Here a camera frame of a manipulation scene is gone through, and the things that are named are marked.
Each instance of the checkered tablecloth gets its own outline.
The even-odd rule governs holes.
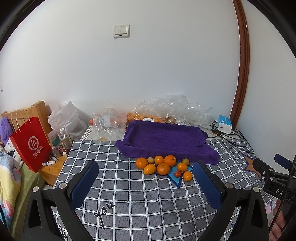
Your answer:
[[[240,139],[232,141],[243,144]],[[246,161],[241,150],[218,139],[207,143],[220,154],[219,164],[207,167],[224,183],[241,189],[263,188],[256,174],[243,171]],[[83,205],[75,211],[94,240],[198,240],[214,218],[216,210],[194,178],[182,180],[177,188],[166,176],[144,175],[135,166],[136,159],[125,158],[115,142],[75,141],[55,186],[69,182],[88,160],[98,162],[99,175]],[[261,193],[269,205],[273,197],[263,190]],[[52,210],[65,239],[71,240],[57,209]],[[238,213],[236,208],[222,240],[229,237]]]

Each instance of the metal bolt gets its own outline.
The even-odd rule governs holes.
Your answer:
[[[64,189],[66,186],[67,186],[67,183],[61,183],[61,184],[59,185],[59,188],[60,188],[60,189]]]
[[[253,187],[253,190],[254,190],[255,192],[260,192],[260,189],[259,189],[258,187]]]
[[[233,185],[232,185],[231,183],[226,183],[225,186],[226,186],[228,189],[233,188]]]
[[[33,187],[33,192],[37,192],[39,190],[39,187]]]

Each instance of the switch plate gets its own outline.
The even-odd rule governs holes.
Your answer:
[[[122,24],[114,26],[113,28],[113,38],[128,38],[129,37],[129,24]]]

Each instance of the wooden bed frame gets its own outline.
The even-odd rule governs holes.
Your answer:
[[[1,114],[2,117],[5,116],[8,119],[13,131],[18,129],[17,123],[21,126],[28,120],[28,117],[38,117],[47,140],[50,143],[47,135],[52,131],[52,128],[48,124],[48,115],[49,113],[47,113],[44,101],[39,101],[30,107],[22,108],[18,112],[15,110],[10,112],[5,111]]]

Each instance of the purple cloth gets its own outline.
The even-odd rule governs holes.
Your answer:
[[[6,143],[9,140],[9,137],[12,134],[12,129],[11,126],[7,120],[6,117],[3,117],[0,120],[0,136],[1,136],[1,141],[3,142],[4,146],[6,145]]]
[[[188,158],[192,163],[218,164],[219,154],[206,139],[207,134],[198,127],[134,120],[116,146],[125,157],[174,155],[178,161]]]

